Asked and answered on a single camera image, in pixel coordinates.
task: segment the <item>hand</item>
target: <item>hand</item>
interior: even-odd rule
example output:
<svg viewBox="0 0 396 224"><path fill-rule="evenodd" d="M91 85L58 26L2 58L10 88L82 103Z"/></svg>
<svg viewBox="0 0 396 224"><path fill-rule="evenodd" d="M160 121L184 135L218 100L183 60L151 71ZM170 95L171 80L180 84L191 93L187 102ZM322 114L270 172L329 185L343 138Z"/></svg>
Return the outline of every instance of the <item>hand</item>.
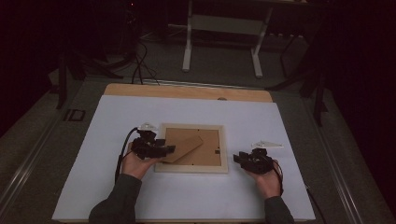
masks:
<svg viewBox="0 0 396 224"><path fill-rule="evenodd" d="M122 161L121 173L134 176L140 180L152 164L161 160L161 158L141 160L130 149L127 153L128 155Z"/></svg>
<svg viewBox="0 0 396 224"><path fill-rule="evenodd" d="M279 171L277 161L274 161L274 168ZM280 182L275 170L271 170L263 175L256 175L249 171L246 171L248 175L254 178L256 186L264 199L280 196Z"/></svg>

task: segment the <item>black cable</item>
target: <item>black cable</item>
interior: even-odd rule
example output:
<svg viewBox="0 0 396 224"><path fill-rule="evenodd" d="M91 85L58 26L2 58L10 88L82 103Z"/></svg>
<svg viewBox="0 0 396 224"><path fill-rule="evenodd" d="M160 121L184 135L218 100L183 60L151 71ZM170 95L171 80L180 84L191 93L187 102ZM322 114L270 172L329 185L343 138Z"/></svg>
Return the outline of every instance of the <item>black cable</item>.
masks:
<svg viewBox="0 0 396 224"><path fill-rule="evenodd" d="M125 151L125 146L126 146L126 144L128 143L128 140L129 140L129 137L131 136L131 134L133 133L133 132L135 132L135 131L137 131L137 128L133 128L129 133L128 133L128 135L126 135L126 138L125 138L125 141L124 141L124 144L123 144L123 146L122 146L122 151L121 151L121 154L119 155L119 160L117 161L117 168L116 168L116 173L115 173L115 181L117 182L117 179L119 178L119 175L120 175L120 168L121 168L121 164L122 164L122 160L123 160L123 158L124 158L124 151Z"/></svg>
<svg viewBox="0 0 396 224"><path fill-rule="evenodd" d="M279 184L280 184L280 195L282 195L283 193L283 172L282 172L282 167L280 167L279 163L276 161L273 161L274 163L276 163L277 167L279 167L280 173L279 171L274 167L274 171L277 175L277 178L279 179Z"/></svg>
<svg viewBox="0 0 396 224"><path fill-rule="evenodd" d="M129 151L129 152L127 152L123 157L122 157L122 160L124 160L125 159L125 157L127 157L129 154L131 154L132 153L132 150L131 151Z"/></svg>
<svg viewBox="0 0 396 224"><path fill-rule="evenodd" d="M320 213L320 216L321 216L321 218L322 218L322 220L323 220L323 224L327 224L326 219L324 218L323 213L322 213L322 211L320 210L320 208L319 208L319 206L318 206L318 203L317 203L317 201L315 200L315 198L314 198L314 196L312 195L312 193L311 193L311 191L309 190L309 188L306 188L306 192L308 192L309 197L311 197L312 201L314 202L315 206L317 207L317 209L318 209L318 211L319 211L319 213Z"/></svg>
<svg viewBox="0 0 396 224"><path fill-rule="evenodd" d="M157 72L156 72L154 69L149 68L144 62L142 62L142 64L143 64L143 66L146 68L146 70L147 70L148 73L149 73L149 77L142 77L142 78L152 78L152 79L154 79L154 80L157 82L157 84L158 84L159 86L161 86L161 85L160 85L160 82L158 82L158 79L156 78Z"/></svg>
<svg viewBox="0 0 396 224"><path fill-rule="evenodd" d="M148 48L146 47L146 45L142 44L140 41L137 42L137 43L140 44L140 45L142 45L142 46L145 48L145 54L144 54L143 57L141 58L141 61L140 61L140 62L139 62L139 60L138 60L138 57L136 57L137 67L136 67L136 69L134 70L134 73L133 73L133 75L132 75L132 84L134 84L134 77L136 76L136 72L137 72L137 71L140 71L140 66L141 66L142 62L145 60L145 58L146 58L146 56L147 56L147 54L148 54ZM140 77L140 82L143 84L143 80L142 80L142 78L141 78L141 74L139 75L139 77Z"/></svg>

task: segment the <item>desk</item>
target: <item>desk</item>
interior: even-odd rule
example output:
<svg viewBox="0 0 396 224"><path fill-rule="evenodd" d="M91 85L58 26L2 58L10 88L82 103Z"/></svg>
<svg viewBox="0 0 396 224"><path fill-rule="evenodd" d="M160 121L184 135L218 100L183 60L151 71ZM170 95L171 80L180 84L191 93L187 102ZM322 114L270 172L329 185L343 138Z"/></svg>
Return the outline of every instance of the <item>desk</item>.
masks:
<svg viewBox="0 0 396 224"><path fill-rule="evenodd" d="M294 218L314 219L277 106L271 102L266 91L110 84L52 218L62 222L87 221L91 209L114 186L114 171L125 135L149 121L155 126L162 122L223 125L229 173L171 174L148 170L135 206L137 221L263 220L263 200L254 181L232 159L233 154L250 151L250 144L260 140L284 146L268 149L283 168L282 197Z"/></svg>
<svg viewBox="0 0 396 224"><path fill-rule="evenodd" d="M268 24L270 22L274 7L277 6L299 6L299 7L326 7L326 4L307 3L306 0L257 0L248 1L258 6L265 7L263 11L264 17L262 21L257 20L243 20L236 18L225 18L216 16L207 16L195 14L192 11L192 2L189 0L188 19L187 19L187 41L184 50L184 58L182 70L184 72L190 71L191 63L191 32L193 29L206 30L215 32L225 32L242 35L256 35L256 45L251 49L251 57L253 61L255 76L262 77L262 67L259 59L259 51L262 47L262 41L265 37Z"/></svg>

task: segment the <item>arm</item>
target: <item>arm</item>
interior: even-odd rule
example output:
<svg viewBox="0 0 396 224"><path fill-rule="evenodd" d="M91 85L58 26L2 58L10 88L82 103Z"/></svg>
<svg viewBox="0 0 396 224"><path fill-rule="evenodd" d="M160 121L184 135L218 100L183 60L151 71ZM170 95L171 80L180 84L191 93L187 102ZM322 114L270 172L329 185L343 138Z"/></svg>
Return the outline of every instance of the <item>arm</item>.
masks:
<svg viewBox="0 0 396 224"><path fill-rule="evenodd" d="M90 223L134 223L134 205L142 185L141 179L159 159L140 160L134 153L125 156L121 174L108 198L97 204L90 213Z"/></svg>
<svg viewBox="0 0 396 224"><path fill-rule="evenodd" d="M277 162L274 162L274 167L278 170ZM264 175L256 175L248 171L247 173L256 181L256 186L265 199L265 222L270 224L294 223L289 208L280 197L280 180L276 172L272 170Z"/></svg>

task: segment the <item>wooden picture frame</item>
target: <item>wooden picture frame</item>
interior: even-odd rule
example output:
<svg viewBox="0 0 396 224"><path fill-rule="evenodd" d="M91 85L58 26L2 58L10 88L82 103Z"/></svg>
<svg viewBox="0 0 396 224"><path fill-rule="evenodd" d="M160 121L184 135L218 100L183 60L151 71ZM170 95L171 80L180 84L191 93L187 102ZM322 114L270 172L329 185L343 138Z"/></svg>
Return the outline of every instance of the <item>wooden picture frame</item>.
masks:
<svg viewBox="0 0 396 224"><path fill-rule="evenodd" d="M159 138L177 147L175 155L169 154L170 158L155 165L155 172L228 173L222 125L163 123Z"/></svg>

